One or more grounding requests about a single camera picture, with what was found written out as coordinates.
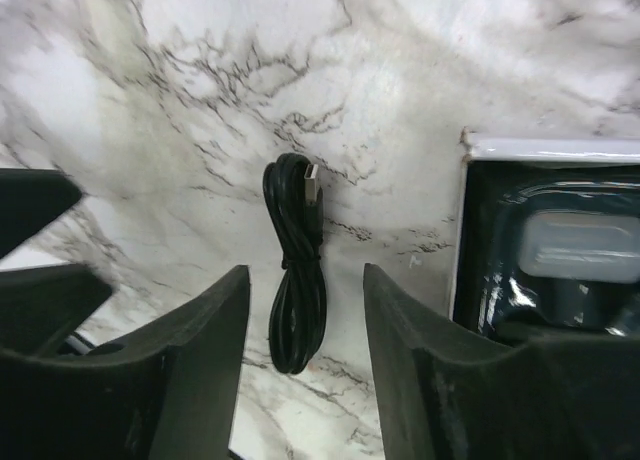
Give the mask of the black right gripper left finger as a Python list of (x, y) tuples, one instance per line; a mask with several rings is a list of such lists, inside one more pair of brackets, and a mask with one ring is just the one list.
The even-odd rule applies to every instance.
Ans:
[(111, 295), (79, 264), (1, 275), (5, 459), (225, 459), (250, 303), (246, 266), (82, 355), (60, 347)]

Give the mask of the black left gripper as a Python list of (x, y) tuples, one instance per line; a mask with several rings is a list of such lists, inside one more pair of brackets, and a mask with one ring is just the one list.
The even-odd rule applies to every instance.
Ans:
[(113, 293), (84, 263), (28, 242), (82, 199), (54, 170), (1, 170), (1, 347), (54, 356)]

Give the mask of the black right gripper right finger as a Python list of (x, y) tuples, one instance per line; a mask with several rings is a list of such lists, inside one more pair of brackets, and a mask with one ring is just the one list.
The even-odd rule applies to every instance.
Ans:
[(639, 341), (555, 334), (511, 347), (363, 277), (383, 448), (389, 459), (635, 459)]

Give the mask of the white hair clipper kit box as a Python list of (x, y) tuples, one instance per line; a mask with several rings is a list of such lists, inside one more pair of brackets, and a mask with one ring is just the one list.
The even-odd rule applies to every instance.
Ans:
[(639, 332), (639, 141), (464, 131), (448, 315), (489, 339)]

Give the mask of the small oil bottle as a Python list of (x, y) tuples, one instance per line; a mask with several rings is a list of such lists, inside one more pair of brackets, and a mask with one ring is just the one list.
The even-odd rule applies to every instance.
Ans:
[(518, 266), (534, 277), (633, 284), (639, 280), (639, 219), (536, 213), (524, 224)]

